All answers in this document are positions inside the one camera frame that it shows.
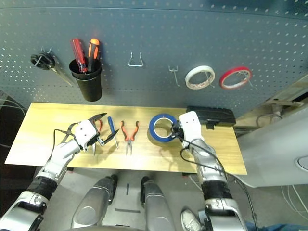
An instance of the pegboard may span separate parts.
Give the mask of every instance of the pegboard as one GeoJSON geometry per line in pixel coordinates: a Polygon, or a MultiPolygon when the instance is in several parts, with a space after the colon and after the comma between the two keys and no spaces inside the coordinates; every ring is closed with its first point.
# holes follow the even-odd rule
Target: pegboard
{"type": "Polygon", "coordinates": [[[24,106],[31,102],[225,107],[238,117],[307,73],[308,1],[0,1],[0,88],[24,106]],[[70,75],[70,39],[84,50],[102,42],[103,97],[85,101],[30,55],[52,49],[70,75]],[[133,52],[144,67],[129,67],[133,52]],[[185,76],[199,65],[216,78],[190,90],[185,76]],[[219,78],[244,65],[251,87],[224,90],[219,78]],[[178,67],[178,87],[171,68],[178,67]]]}

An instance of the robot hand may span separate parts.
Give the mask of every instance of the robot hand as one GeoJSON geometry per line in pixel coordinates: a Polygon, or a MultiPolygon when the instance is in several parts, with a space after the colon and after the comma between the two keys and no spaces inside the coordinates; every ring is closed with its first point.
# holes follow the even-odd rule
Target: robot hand
{"type": "Polygon", "coordinates": [[[197,164],[197,175],[205,200],[205,208],[199,218],[206,230],[246,231],[247,227],[235,200],[227,186],[226,172],[215,155],[215,150],[206,144],[201,134],[201,124],[196,112],[179,116],[179,123],[172,128],[184,149],[188,149],[197,164]]]}
{"type": "Polygon", "coordinates": [[[101,146],[108,143],[118,132],[110,134],[106,140],[100,138],[100,133],[95,126],[95,121],[106,113],[98,114],[90,119],[74,123],[69,126],[66,137],[57,145],[51,157],[36,175],[28,189],[20,194],[14,204],[0,219],[0,230],[35,231],[43,220],[43,214],[47,204],[64,176],[68,163],[75,154],[81,150],[87,151],[88,146],[95,145],[98,141],[101,146]],[[77,125],[75,135],[71,129],[77,125]],[[68,136],[73,136],[69,142],[65,142],[68,136]]]}

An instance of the blue screwdriver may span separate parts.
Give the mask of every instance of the blue screwdriver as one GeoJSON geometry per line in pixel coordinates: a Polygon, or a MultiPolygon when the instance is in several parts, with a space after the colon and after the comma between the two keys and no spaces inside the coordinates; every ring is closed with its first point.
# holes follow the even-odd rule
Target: blue screwdriver
{"type": "MultiPolygon", "coordinates": [[[[109,124],[109,127],[110,127],[110,130],[111,130],[111,133],[114,133],[115,132],[115,128],[114,128],[114,124],[112,122],[112,118],[110,116],[108,116],[108,124],[109,124]]],[[[115,137],[115,145],[116,145],[116,148],[118,149],[118,145],[117,145],[117,141],[116,141],[116,137],[115,137]]]]}

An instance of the white tape roll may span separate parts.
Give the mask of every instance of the white tape roll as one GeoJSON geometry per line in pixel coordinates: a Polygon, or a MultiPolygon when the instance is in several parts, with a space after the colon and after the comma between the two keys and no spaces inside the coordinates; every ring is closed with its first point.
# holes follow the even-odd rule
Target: white tape roll
{"type": "Polygon", "coordinates": [[[198,66],[192,69],[185,77],[186,86],[193,90],[198,90],[207,87],[210,85],[215,79],[215,72],[210,66],[198,66]],[[205,73],[205,81],[202,83],[193,84],[189,82],[189,80],[196,74],[204,72],[205,73]]]}

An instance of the tape roll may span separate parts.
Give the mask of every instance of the tape roll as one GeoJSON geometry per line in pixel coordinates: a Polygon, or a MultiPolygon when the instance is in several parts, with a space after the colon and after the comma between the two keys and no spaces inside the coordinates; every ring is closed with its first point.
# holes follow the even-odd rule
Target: tape roll
{"type": "Polygon", "coordinates": [[[187,73],[186,77],[185,77],[185,82],[186,82],[186,86],[192,90],[198,90],[198,89],[202,89],[207,87],[208,85],[210,85],[215,79],[215,72],[214,70],[210,67],[210,66],[198,66],[195,67],[194,69],[192,69],[190,72],[187,73]],[[205,74],[207,74],[206,80],[202,83],[197,83],[197,84],[193,84],[191,83],[189,80],[191,80],[191,78],[201,72],[205,72],[205,74]]]}
{"type": "Polygon", "coordinates": [[[158,121],[162,120],[162,119],[166,119],[168,121],[170,121],[172,124],[176,124],[178,121],[175,117],[173,117],[172,115],[169,115],[169,114],[165,114],[165,113],[162,113],[162,114],[158,114],[156,116],[154,116],[151,121],[150,121],[150,134],[151,136],[159,141],[159,142],[163,142],[163,143],[166,143],[166,142],[169,142],[169,141],[172,141],[174,139],[174,137],[171,137],[171,133],[169,136],[160,136],[156,133],[155,131],[155,125],[158,121]]]}
{"type": "Polygon", "coordinates": [[[247,67],[245,66],[239,66],[236,67],[234,69],[231,69],[229,71],[227,71],[225,74],[222,75],[222,77],[219,80],[220,86],[223,89],[226,90],[233,90],[233,89],[237,89],[242,87],[243,85],[245,85],[252,77],[252,72],[251,70],[249,70],[247,67]],[[234,74],[243,74],[245,76],[245,78],[243,78],[240,82],[236,83],[236,84],[232,84],[232,85],[226,85],[225,84],[225,80],[227,78],[230,78],[232,75],[234,74]]]}

